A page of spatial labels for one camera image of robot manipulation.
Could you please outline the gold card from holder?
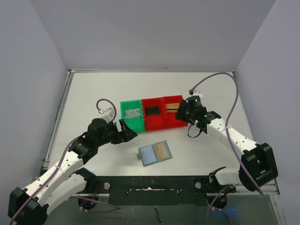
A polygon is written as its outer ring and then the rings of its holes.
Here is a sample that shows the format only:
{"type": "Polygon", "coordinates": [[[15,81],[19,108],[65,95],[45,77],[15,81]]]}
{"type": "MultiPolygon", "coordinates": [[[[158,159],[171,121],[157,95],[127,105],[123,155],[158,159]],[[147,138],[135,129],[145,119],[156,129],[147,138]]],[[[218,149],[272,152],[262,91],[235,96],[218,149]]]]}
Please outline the gold card from holder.
{"type": "Polygon", "coordinates": [[[180,103],[167,103],[165,106],[168,113],[175,113],[178,111],[180,103]]]}

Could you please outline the grey-green card holder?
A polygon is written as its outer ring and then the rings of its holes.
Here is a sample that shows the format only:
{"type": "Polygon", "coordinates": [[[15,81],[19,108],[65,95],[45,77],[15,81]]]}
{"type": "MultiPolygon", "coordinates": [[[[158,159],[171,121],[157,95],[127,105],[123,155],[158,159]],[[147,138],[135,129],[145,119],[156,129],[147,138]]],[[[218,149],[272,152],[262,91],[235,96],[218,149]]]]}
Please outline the grey-green card holder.
{"type": "Polygon", "coordinates": [[[164,160],[158,160],[156,152],[154,150],[154,145],[157,144],[157,143],[147,145],[147,146],[144,146],[144,147],[140,147],[138,149],[137,159],[142,162],[143,167],[147,167],[147,166],[150,166],[150,165],[153,165],[153,164],[157,164],[157,163],[172,159],[173,156],[171,154],[171,151],[170,151],[170,148],[167,144],[167,141],[161,141],[161,142],[165,143],[165,145],[167,147],[167,151],[169,153],[169,158],[166,158],[164,160]]]}

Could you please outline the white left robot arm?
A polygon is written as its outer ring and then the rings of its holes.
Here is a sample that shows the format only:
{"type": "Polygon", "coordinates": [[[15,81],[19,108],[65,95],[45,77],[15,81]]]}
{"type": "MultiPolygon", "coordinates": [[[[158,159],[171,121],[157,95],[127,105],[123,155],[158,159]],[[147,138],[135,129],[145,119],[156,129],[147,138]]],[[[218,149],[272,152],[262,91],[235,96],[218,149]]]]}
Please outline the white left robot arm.
{"type": "Polygon", "coordinates": [[[138,136],[123,119],[119,122],[121,129],[114,122],[94,119],[86,132],[67,145],[55,165],[25,188],[15,188],[9,197],[10,223],[42,225],[65,200],[81,191],[93,191],[95,174],[83,166],[98,153],[99,147],[126,143],[138,136]]]}

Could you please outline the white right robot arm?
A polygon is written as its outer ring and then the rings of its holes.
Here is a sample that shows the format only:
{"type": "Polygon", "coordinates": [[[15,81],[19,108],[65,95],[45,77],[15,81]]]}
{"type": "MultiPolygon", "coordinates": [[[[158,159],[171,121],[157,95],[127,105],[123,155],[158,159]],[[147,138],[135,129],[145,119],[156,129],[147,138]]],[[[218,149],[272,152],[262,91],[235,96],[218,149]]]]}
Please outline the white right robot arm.
{"type": "Polygon", "coordinates": [[[246,138],[226,125],[219,114],[207,111],[199,96],[182,100],[175,117],[197,127],[201,133],[217,139],[234,153],[240,164],[238,170],[223,166],[211,172],[211,190],[218,192],[225,185],[243,185],[247,190],[254,192],[278,176],[272,147],[267,143],[259,144],[246,138]]]}

